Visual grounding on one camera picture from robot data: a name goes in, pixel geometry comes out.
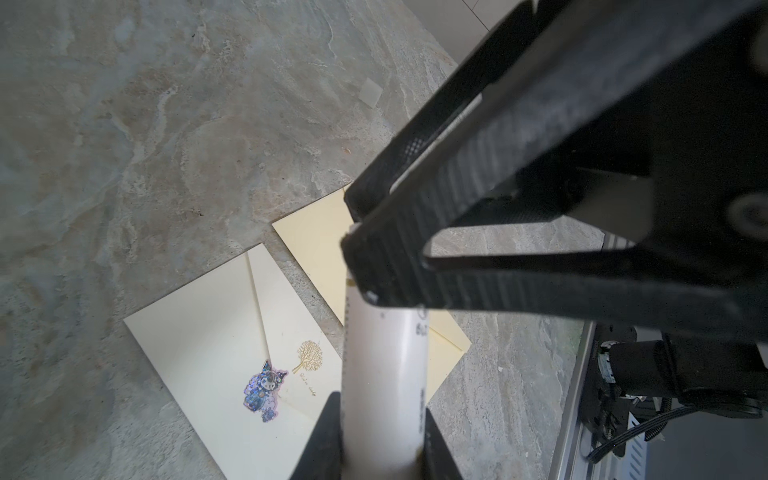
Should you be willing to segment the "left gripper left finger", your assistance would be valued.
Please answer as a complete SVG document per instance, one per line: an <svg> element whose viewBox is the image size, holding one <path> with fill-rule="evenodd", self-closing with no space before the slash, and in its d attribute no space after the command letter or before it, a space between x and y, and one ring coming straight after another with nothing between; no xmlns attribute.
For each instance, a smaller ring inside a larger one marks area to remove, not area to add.
<svg viewBox="0 0 768 480"><path fill-rule="evenodd" d="M341 395L329 395L291 480L340 480L342 472Z"/></svg>

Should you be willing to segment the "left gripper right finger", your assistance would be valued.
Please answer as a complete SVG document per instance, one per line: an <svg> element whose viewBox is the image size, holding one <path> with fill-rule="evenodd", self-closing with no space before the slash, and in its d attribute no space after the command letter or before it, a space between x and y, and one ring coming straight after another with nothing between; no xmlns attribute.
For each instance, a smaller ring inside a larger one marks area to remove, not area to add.
<svg viewBox="0 0 768 480"><path fill-rule="evenodd" d="M462 480L460 470L429 409L425 410L424 480Z"/></svg>

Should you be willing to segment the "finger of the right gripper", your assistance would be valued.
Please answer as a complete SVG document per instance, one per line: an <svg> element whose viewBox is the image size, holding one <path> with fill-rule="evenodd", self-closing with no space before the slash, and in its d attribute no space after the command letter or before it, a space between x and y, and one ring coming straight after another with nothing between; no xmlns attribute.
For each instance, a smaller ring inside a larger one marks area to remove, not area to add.
<svg viewBox="0 0 768 480"><path fill-rule="evenodd" d="M538 36L534 4L516 6L459 65L417 114L347 189L355 222L381 203L406 169L489 85L498 81Z"/></svg>
<svg viewBox="0 0 768 480"><path fill-rule="evenodd" d="M767 337L767 5L531 1L538 36L341 243L378 307Z"/></svg>

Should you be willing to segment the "cream white envelope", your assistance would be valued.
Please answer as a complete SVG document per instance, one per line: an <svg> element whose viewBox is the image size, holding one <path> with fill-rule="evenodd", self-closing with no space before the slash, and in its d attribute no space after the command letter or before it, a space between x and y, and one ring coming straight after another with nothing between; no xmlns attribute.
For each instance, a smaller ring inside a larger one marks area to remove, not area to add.
<svg viewBox="0 0 768 480"><path fill-rule="evenodd" d="M341 358L264 245L125 323L227 478L291 476ZM243 405L266 360L288 371L268 423Z"/></svg>

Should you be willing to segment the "white glue stick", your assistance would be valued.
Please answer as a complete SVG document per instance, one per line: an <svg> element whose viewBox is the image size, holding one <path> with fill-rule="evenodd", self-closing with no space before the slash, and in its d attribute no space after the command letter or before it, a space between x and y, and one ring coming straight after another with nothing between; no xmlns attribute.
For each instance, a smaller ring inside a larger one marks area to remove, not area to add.
<svg viewBox="0 0 768 480"><path fill-rule="evenodd" d="M418 479L429 316L368 303L346 280L341 386L343 479Z"/></svg>

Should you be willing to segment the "yellow manila envelope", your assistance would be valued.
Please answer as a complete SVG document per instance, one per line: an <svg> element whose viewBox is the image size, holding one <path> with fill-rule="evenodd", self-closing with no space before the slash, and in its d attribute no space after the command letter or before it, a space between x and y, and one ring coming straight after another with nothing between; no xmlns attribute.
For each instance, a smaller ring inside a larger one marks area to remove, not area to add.
<svg viewBox="0 0 768 480"><path fill-rule="evenodd" d="M273 223L273 228L340 323L344 322L347 274L341 240L352 225L345 189ZM426 398L430 400L471 347L446 310L429 312Z"/></svg>

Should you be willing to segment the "holographic sticker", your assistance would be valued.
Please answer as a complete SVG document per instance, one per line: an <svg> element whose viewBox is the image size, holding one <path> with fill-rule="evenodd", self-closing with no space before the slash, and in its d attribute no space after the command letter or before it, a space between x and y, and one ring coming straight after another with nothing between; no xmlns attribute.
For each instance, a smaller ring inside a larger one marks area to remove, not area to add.
<svg viewBox="0 0 768 480"><path fill-rule="evenodd" d="M264 423L274 420L278 416L279 391L287 375L288 371L275 369L266 360L261 371L246 385L243 405L249 411L258 413Z"/></svg>

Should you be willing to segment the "aluminium mounting rail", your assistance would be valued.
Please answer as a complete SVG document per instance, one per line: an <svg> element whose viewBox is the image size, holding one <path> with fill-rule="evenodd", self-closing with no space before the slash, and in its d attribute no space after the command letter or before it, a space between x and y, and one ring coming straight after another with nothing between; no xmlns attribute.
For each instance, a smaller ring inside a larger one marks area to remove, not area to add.
<svg viewBox="0 0 768 480"><path fill-rule="evenodd" d="M587 455L592 449L592 433L579 419L579 407L584 399L596 326L594 322L587 322L583 327L572 381L564 405L561 429L548 474L549 480L646 478L648 445L642 438L628 442L629 452L623 458L610 454L597 464L591 464L587 460Z"/></svg>

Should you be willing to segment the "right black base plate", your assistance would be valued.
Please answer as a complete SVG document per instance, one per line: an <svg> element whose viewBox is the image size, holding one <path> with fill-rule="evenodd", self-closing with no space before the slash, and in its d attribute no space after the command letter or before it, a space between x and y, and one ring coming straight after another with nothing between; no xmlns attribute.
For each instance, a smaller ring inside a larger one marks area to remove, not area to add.
<svg viewBox="0 0 768 480"><path fill-rule="evenodd" d="M702 412L760 419L767 367L755 344L598 325L587 351L579 419L591 433L587 462L623 457L632 440L653 440L677 418Z"/></svg>

